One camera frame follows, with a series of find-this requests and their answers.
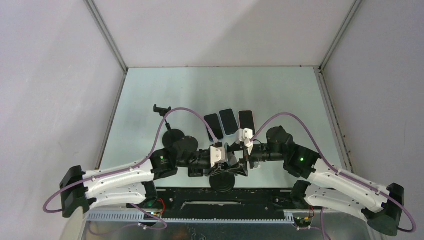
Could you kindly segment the black gooseneck phone stand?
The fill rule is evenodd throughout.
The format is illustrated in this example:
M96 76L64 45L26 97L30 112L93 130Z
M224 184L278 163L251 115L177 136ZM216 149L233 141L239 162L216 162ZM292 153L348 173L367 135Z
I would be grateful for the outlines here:
M221 173L209 177L210 187L219 193L231 191L236 184L236 177L232 173Z

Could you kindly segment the light blue phone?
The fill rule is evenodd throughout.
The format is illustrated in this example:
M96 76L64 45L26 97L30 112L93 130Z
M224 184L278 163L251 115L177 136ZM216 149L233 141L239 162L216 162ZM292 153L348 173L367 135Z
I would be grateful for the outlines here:
M219 116L224 132L227 136L234 135L239 130L239 125L237 123L233 109L228 108L220 110Z

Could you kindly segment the pink phone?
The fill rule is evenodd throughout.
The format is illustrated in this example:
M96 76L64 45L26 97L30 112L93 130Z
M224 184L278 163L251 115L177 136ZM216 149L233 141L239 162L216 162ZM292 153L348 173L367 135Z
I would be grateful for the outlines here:
M238 112L239 126L241 129L250 129L253 135L256 134L254 114L251 110L241 110Z

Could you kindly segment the black round-base phone stand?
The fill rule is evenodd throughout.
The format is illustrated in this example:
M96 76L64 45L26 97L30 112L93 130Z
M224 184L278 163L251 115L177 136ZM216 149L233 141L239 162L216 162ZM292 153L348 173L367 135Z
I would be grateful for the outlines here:
M171 107L162 108L162 107L157 107L156 104L153 106L153 111L155 113L159 113L159 115L163 118L171 110L172 110ZM167 131L164 133L162 137L162 144L165 148L172 147L176 142L182 140L185 137L185 134L181 130L172 128L171 125L167 122L167 120L165 120L165 126Z

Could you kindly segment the teal phone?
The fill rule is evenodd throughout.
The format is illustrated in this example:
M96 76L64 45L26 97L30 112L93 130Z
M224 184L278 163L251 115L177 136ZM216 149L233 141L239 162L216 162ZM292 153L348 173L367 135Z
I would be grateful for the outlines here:
M228 143L223 145L225 157L228 158L228 154L231 152L231 147Z

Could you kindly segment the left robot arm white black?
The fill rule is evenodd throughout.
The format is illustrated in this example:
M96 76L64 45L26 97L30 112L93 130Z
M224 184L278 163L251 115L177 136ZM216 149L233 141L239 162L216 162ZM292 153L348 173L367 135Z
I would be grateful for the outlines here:
M62 216L70 218L81 207L90 209L118 204L142 204L153 208L158 194L153 181L174 176L178 168L217 170L234 158L228 144L218 142L208 149L197 149L197 140L185 136L172 146L156 150L142 165L136 162L105 170L83 171L71 167L59 184Z

